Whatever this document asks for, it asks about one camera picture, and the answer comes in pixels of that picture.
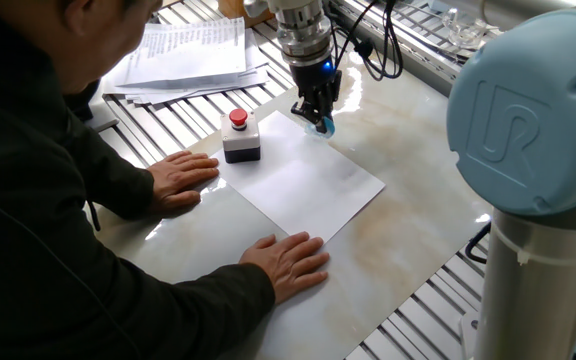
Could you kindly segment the person right hand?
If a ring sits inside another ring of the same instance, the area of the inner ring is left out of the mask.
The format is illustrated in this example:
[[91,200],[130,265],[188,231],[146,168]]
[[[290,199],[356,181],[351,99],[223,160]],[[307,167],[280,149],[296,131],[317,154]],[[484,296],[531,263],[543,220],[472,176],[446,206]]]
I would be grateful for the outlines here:
[[327,252],[321,252],[323,245],[322,238],[307,232],[282,240],[270,235],[248,248],[239,263],[254,264],[265,272],[279,305],[328,278],[328,272],[321,270],[330,259]]

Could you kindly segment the person left hand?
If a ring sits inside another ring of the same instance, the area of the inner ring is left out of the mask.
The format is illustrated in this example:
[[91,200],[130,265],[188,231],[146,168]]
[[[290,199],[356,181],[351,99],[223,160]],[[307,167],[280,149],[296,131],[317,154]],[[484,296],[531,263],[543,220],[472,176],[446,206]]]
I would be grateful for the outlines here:
[[181,151],[149,166],[153,196],[149,213],[172,213],[201,201],[196,187],[219,175],[219,161],[205,153]]

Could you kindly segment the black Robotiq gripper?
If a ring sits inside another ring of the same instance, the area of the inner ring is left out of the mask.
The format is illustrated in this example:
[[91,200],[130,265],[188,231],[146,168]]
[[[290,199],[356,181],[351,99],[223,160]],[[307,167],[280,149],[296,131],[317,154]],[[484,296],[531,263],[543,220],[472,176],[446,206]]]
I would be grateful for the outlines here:
[[334,125],[333,100],[337,100],[339,96],[342,71],[335,67],[331,58],[308,66],[291,65],[290,70],[300,97],[306,98],[306,93],[310,90],[329,90],[331,100],[325,99],[322,102],[321,111],[307,100],[303,100],[301,103],[295,102],[291,108],[292,114],[307,120],[318,133],[325,133],[326,128],[331,128]]

